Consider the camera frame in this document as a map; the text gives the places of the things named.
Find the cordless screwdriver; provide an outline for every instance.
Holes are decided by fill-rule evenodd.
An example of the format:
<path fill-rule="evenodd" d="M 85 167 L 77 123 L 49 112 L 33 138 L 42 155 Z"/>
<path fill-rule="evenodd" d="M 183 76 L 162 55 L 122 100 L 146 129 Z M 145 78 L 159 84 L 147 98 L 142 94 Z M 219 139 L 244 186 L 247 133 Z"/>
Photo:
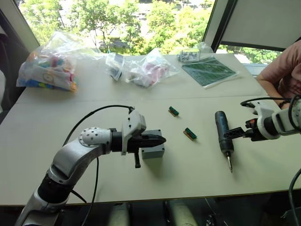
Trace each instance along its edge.
<path fill-rule="evenodd" d="M 227 157 L 229 168 L 232 173 L 232 163 L 231 163 L 231 154 L 234 152 L 234 146 L 231 139 L 224 137 L 224 134 L 229 130 L 228 121 L 225 112 L 218 111 L 215 113 L 215 123 L 218 132 L 218 141 L 220 143 L 220 148 L 222 153 Z"/>

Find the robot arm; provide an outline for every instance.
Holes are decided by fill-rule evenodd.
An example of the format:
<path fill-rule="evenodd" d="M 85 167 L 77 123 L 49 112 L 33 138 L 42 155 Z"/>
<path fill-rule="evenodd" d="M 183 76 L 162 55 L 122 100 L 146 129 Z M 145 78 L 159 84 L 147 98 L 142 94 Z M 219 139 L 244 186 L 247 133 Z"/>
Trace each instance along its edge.
<path fill-rule="evenodd" d="M 134 153 L 135 167 L 139 168 L 139 148 L 154 147 L 166 141 L 161 136 L 147 134 L 145 129 L 144 117 L 134 110 L 123 122 L 121 132 L 97 127 L 83 130 L 78 138 L 57 152 L 15 225 L 54 225 L 71 190 L 90 162 L 100 155 L 111 151 L 122 155 Z"/>
<path fill-rule="evenodd" d="M 228 139 L 249 137 L 252 141 L 278 139 L 280 136 L 288 136 L 301 131 L 301 99 L 289 109 L 274 112 L 263 102 L 251 101 L 247 107 L 254 109 L 258 118 L 246 121 L 247 131 L 241 127 L 231 129 L 224 134 Z"/>

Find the green electronic component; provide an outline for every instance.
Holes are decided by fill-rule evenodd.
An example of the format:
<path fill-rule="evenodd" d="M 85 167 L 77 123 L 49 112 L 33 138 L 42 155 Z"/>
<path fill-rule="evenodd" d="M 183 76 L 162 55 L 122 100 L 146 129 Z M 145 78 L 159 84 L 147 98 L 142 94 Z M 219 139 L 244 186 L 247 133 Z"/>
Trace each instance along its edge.
<path fill-rule="evenodd" d="M 188 136 L 190 140 L 195 140 L 197 138 L 197 135 L 195 135 L 189 128 L 186 128 L 183 133 Z"/>
<path fill-rule="evenodd" d="M 169 107 L 168 110 L 174 117 L 179 115 L 179 112 L 175 110 L 172 106 Z"/>

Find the small plastic bag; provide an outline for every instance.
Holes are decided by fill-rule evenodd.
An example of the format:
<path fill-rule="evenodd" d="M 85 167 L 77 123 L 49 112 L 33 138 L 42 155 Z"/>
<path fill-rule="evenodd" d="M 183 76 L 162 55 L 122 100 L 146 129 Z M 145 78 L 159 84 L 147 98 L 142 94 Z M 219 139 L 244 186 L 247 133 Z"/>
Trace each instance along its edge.
<path fill-rule="evenodd" d="M 109 53 L 105 60 L 106 73 L 118 81 L 121 77 L 124 61 L 124 56 L 117 53 Z"/>
<path fill-rule="evenodd" d="M 122 78 L 125 82 L 150 87 L 178 72 L 155 48 L 140 61 L 126 61 Z"/>
<path fill-rule="evenodd" d="M 239 74 L 214 56 L 203 57 L 198 62 L 183 65 L 182 68 L 205 89 L 230 80 Z"/>
<path fill-rule="evenodd" d="M 104 57 L 86 43 L 73 34 L 54 32 L 49 42 L 36 48 L 21 65 L 16 86 L 75 91 L 76 60 Z"/>
<path fill-rule="evenodd" d="M 193 48 L 181 50 L 177 58 L 181 62 L 191 63 L 200 60 L 201 55 L 204 53 L 213 53 L 213 51 L 205 42 L 201 42 Z"/>

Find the black cable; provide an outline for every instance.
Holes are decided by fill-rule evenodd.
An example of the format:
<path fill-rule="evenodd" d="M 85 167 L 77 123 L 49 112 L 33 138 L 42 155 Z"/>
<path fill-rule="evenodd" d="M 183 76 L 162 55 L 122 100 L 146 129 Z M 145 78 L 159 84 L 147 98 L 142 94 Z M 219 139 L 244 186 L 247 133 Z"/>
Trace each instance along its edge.
<path fill-rule="evenodd" d="M 292 109 L 293 109 L 293 106 L 295 104 L 295 102 L 297 100 L 299 100 L 301 98 L 301 95 L 295 95 L 292 99 L 291 99 L 291 102 L 290 102 L 290 106 L 288 108 L 288 119 L 291 123 L 291 125 L 294 127 L 294 129 L 298 130 L 300 133 L 301 133 L 301 126 L 300 128 L 298 126 L 296 126 L 296 124 L 294 123 L 293 121 L 293 114 L 292 114 Z"/>
<path fill-rule="evenodd" d="M 252 107 L 251 104 L 248 102 L 250 101 L 255 101 L 255 100 L 291 100 L 291 98 L 282 98 L 282 97 L 260 97 L 260 98 L 255 98 L 255 99 L 249 99 L 245 100 L 240 103 L 243 107 Z"/>
<path fill-rule="evenodd" d="M 77 127 L 78 127 L 78 126 L 79 126 L 86 118 L 90 117 L 92 114 L 94 114 L 94 113 L 96 113 L 96 112 L 98 112 L 98 111 L 100 111 L 100 110 L 102 110 L 102 109 L 109 108 L 109 107 L 124 107 L 124 108 L 128 108 L 128 109 L 130 110 L 130 113 L 134 110 L 133 107 L 131 107 L 131 106 L 125 106 L 125 105 L 108 105 L 108 106 L 104 106 L 104 107 L 97 108 L 96 110 L 94 110 L 94 111 L 90 112 L 89 114 L 87 114 L 86 116 L 84 116 L 78 123 L 76 123 L 76 125 L 72 128 L 72 130 L 71 130 L 70 133 L 68 134 L 68 136 L 67 136 L 67 138 L 66 138 L 66 140 L 65 140 L 65 142 L 64 142 L 64 144 L 63 144 L 63 146 L 66 145 L 66 144 L 68 143 L 68 141 L 69 141 L 69 139 L 70 139 L 72 133 L 75 131 L 75 129 L 76 129 L 76 128 L 77 128 Z"/>
<path fill-rule="evenodd" d="M 297 218 L 297 214 L 296 214 L 296 208 L 295 208 L 295 204 L 293 202 L 293 187 L 296 183 L 296 180 L 298 179 L 298 177 L 300 176 L 301 174 L 301 169 L 299 169 L 299 171 L 296 173 L 296 175 L 293 177 L 292 181 L 291 181 L 291 184 L 290 184 L 290 187 L 288 189 L 288 198 L 289 198 L 289 201 L 290 201 L 290 205 L 291 205 L 291 208 L 292 208 L 292 212 L 293 212 L 293 218 L 295 220 L 295 223 L 297 226 L 300 226 L 299 224 L 299 221 L 298 221 L 298 218 Z"/>
<path fill-rule="evenodd" d="M 79 199 L 81 199 L 84 203 L 87 203 L 87 201 L 80 194 L 78 194 L 76 191 L 71 190 L 71 193 L 74 194 L 75 196 L 77 196 Z"/>
<path fill-rule="evenodd" d="M 96 110 L 90 112 L 89 114 L 85 115 L 81 120 L 79 120 L 78 123 L 76 123 L 76 125 L 72 128 L 72 130 L 69 132 L 67 138 L 65 139 L 64 141 L 64 145 L 66 145 L 71 137 L 71 135 L 73 134 L 73 132 L 76 130 L 76 128 L 88 117 L 90 117 L 91 115 L 93 115 L 94 113 L 102 110 L 102 109 L 105 109 L 105 108 L 109 108 L 109 107 L 124 107 L 124 108 L 128 108 L 129 109 L 129 113 L 131 113 L 134 108 L 132 106 L 126 106 L 126 105 L 108 105 L 108 106 L 104 106 L 104 107 L 100 107 L 100 108 L 97 108 Z M 97 160 L 97 166 L 96 166 L 96 179 L 95 179 L 95 187 L 94 187 L 94 193 L 93 193 L 93 198 L 92 198 L 92 201 L 91 201 L 91 204 L 90 204 L 90 208 L 88 210 L 88 213 L 83 221 L 83 223 L 81 224 L 82 226 L 86 223 L 86 220 L 91 212 L 91 209 L 93 207 L 93 204 L 94 204 L 94 199 L 95 199 L 95 195 L 96 195 L 96 190 L 97 190 L 97 183 L 98 183 L 98 170 L 99 170 L 99 159 L 98 157 L 96 158 Z M 72 194 L 76 195 L 77 197 L 79 197 L 83 202 L 86 203 L 86 200 L 80 195 L 78 194 L 77 192 L 75 192 L 74 190 L 71 191 Z"/>
<path fill-rule="evenodd" d="M 99 159 L 98 159 L 98 157 L 96 158 L 96 160 L 97 160 L 97 166 L 96 166 L 96 179 L 95 179 L 95 187 L 94 187 L 93 197 L 92 197 L 92 201 L 91 201 L 91 204 L 90 204 L 90 208 L 89 208 L 89 210 L 88 210 L 88 213 L 87 213 L 87 215 L 86 215 L 86 217 L 85 217 L 83 223 L 81 224 L 81 226 L 84 226 L 84 225 L 85 225 L 85 223 L 86 223 L 86 221 L 87 221 L 87 219 L 88 219 L 88 217 L 89 217 L 89 215 L 90 215 L 90 212 L 91 212 L 91 210 L 92 210 L 92 208 L 93 208 L 93 204 L 94 204 L 94 200 L 95 200 L 95 195 L 96 195 L 96 190 L 97 190 L 97 183 L 98 183 L 98 169 L 99 169 Z"/>

